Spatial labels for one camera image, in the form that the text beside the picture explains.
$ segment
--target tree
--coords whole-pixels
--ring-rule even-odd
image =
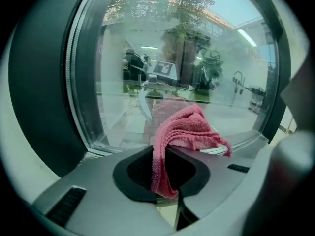
[[[148,11],[155,11],[157,17],[177,18],[185,29],[191,29],[201,23],[203,11],[213,4],[213,0],[112,0],[108,17],[144,17]]]

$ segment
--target window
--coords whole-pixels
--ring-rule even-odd
[[[277,93],[278,53],[250,0],[112,0],[109,7],[96,6],[89,0],[82,25],[102,10],[98,39],[86,31],[91,45],[70,45],[75,114],[89,148],[118,152],[152,144],[173,114],[161,110],[165,100],[197,104],[211,128],[228,139],[262,130]],[[79,39],[83,26],[76,28]],[[87,48],[95,51],[92,67],[78,60]],[[77,80],[87,79],[84,73],[79,78],[81,66],[94,85],[83,83],[79,93]],[[94,89],[86,98],[97,105],[84,103],[80,95]]]

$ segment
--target gray metal surface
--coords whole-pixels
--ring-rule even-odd
[[[250,167],[253,159],[225,157],[196,153],[183,147],[176,147],[183,153],[205,163],[210,170],[210,179],[203,189],[194,196],[185,197],[185,206],[199,219],[211,213],[223,203],[243,181],[246,174],[228,169],[230,164]]]
[[[145,147],[89,160],[48,188],[33,204],[43,214],[72,187],[87,190],[66,228],[81,235],[167,235],[175,230],[154,204],[135,202],[113,181],[118,162]]]

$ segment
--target pink towel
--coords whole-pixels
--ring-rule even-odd
[[[217,148],[218,144],[223,144],[227,146],[224,155],[232,154],[229,141],[211,130],[198,105],[193,104],[170,116],[154,136],[151,184],[152,192],[170,199],[176,197],[178,190],[172,189],[165,169],[165,147],[168,144],[192,150]]]

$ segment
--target sky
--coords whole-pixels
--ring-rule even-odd
[[[209,9],[220,14],[234,25],[261,16],[249,0],[213,0]]]

